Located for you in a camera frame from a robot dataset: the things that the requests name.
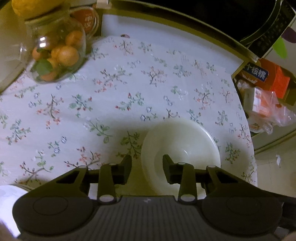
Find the plastic bag with boxes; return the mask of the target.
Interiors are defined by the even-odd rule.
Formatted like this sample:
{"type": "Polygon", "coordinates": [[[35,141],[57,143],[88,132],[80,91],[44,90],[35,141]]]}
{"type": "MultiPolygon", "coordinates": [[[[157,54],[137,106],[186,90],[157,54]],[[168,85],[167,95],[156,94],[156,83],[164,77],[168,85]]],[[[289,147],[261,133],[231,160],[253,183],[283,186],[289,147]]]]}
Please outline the plastic bag with boxes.
{"type": "Polygon", "coordinates": [[[275,126],[286,127],[295,123],[295,112],[281,104],[274,91],[263,90],[242,79],[236,82],[236,86],[251,132],[270,135],[275,126]]]}

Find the red labelled glass mug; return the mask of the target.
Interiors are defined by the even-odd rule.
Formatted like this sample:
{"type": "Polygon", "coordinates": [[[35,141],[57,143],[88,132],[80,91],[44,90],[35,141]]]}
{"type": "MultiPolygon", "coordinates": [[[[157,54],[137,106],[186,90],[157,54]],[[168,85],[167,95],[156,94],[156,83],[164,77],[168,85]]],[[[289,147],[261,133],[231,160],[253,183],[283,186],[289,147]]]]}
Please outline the red labelled glass mug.
{"type": "Polygon", "coordinates": [[[90,6],[71,8],[70,15],[81,23],[88,39],[95,35],[100,25],[100,17],[94,8],[90,6]]]}

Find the small white bowl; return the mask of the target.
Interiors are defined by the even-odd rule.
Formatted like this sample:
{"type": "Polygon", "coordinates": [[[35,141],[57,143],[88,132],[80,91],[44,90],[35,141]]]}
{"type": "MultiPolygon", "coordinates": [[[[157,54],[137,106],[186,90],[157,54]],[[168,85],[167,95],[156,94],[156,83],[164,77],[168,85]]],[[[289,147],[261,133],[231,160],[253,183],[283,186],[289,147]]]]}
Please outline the small white bowl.
{"type": "Polygon", "coordinates": [[[157,195],[178,196],[179,184],[168,184],[163,171],[163,155],[174,163],[188,163],[196,169],[221,167],[218,147],[198,123],[184,118],[158,123],[145,136],[141,162],[146,181],[157,195]]]}

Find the glass jar with oranges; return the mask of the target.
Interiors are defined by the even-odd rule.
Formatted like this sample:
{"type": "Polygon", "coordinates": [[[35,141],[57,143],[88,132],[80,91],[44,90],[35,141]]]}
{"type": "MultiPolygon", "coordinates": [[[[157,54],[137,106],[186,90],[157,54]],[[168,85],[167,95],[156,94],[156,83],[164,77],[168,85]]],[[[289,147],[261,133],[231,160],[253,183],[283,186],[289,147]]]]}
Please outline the glass jar with oranges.
{"type": "Polygon", "coordinates": [[[86,55],[86,34],[70,11],[60,9],[25,21],[30,56],[26,71],[39,83],[60,81],[79,69],[86,55]]]}

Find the floral tablecloth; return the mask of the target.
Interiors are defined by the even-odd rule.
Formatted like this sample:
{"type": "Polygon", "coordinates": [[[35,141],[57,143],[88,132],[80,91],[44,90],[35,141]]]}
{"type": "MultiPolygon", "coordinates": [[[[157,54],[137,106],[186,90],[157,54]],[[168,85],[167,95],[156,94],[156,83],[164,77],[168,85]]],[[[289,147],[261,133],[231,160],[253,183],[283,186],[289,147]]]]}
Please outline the floral tablecloth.
{"type": "Polygon", "coordinates": [[[1,95],[1,184],[39,186],[125,154],[138,163],[146,131],[180,118],[210,133],[224,170],[256,184],[248,123],[224,68],[135,39],[100,39],[69,78],[41,84],[24,72],[1,95]]]}

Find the white appliance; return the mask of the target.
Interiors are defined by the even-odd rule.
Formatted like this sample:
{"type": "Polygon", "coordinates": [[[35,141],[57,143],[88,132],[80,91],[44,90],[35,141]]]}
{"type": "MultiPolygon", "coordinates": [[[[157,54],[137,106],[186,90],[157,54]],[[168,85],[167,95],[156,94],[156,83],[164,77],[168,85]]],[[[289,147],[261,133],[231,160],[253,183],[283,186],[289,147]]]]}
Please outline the white appliance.
{"type": "Polygon", "coordinates": [[[31,47],[25,22],[15,14],[11,1],[1,1],[0,41],[3,92],[26,68],[31,47]]]}

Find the black microwave oven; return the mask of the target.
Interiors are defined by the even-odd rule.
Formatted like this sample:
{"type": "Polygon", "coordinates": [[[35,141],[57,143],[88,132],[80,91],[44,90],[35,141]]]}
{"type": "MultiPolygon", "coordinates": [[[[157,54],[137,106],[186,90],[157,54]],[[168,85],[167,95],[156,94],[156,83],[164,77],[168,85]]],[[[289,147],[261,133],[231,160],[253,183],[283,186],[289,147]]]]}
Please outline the black microwave oven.
{"type": "Polygon", "coordinates": [[[262,58],[274,49],[286,57],[282,36],[295,21],[295,1],[112,1],[118,9],[180,20],[262,58]]]}

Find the large yellow pomelo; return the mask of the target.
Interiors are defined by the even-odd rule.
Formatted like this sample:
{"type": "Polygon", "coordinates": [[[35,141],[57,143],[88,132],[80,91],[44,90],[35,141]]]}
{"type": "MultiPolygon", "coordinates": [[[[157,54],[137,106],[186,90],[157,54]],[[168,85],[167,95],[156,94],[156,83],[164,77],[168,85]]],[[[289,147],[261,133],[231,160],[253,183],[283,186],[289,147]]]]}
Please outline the large yellow pomelo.
{"type": "Polygon", "coordinates": [[[17,16],[28,20],[50,12],[64,2],[62,0],[12,0],[11,6],[17,16]]]}

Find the red walnut drink carton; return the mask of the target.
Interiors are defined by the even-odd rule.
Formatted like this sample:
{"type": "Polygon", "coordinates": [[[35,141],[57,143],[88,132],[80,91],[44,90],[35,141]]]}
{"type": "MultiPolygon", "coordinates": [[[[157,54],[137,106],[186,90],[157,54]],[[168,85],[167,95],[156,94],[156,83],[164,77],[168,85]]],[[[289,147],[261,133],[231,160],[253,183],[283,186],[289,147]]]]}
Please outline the red walnut drink carton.
{"type": "Polygon", "coordinates": [[[290,76],[284,73],[281,66],[264,58],[256,64],[248,62],[237,75],[256,87],[274,91],[280,99],[284,98],[290,82],[290,76]]]}

